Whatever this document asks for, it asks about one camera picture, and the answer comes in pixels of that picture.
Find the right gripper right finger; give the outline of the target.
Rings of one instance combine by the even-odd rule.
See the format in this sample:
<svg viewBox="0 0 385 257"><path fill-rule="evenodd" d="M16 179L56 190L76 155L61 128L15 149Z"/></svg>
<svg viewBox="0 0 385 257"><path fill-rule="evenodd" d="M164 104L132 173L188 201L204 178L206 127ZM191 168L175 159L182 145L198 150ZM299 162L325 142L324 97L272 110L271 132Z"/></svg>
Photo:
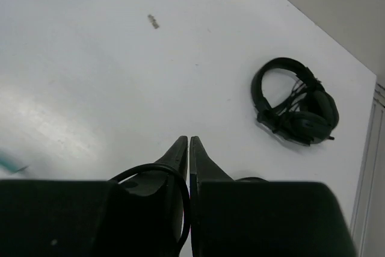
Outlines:
<svg viewBox="0 0 385 257"><path fill-rule="evenodd" d="M355 256L337 198L320 182L236 181L190 141L194 256Z"/></svg>

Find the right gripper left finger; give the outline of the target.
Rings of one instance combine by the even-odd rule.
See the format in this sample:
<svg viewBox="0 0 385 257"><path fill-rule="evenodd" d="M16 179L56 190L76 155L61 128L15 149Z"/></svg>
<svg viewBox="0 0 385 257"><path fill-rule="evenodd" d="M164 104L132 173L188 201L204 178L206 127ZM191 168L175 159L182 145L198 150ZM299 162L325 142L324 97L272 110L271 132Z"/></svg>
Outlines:
<svg viewBox="0 0 385 257"><path fill-rule="evenodd" d="M178 256L188 139L107 181L3 179L2 256Z"/></svg>

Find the teal cat ear headphones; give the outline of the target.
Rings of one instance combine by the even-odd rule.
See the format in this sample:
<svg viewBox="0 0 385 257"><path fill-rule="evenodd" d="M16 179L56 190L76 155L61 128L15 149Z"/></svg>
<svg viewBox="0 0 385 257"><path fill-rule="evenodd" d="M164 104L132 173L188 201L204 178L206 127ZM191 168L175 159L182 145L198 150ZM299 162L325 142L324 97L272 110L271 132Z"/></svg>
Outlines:
<svg viewBox="0 0 385 257"><path fill-rule="evenodd" d="M23 164L21 160L13 153L1 149L1 169L9 174L27 174L28 166Z"/></svg>

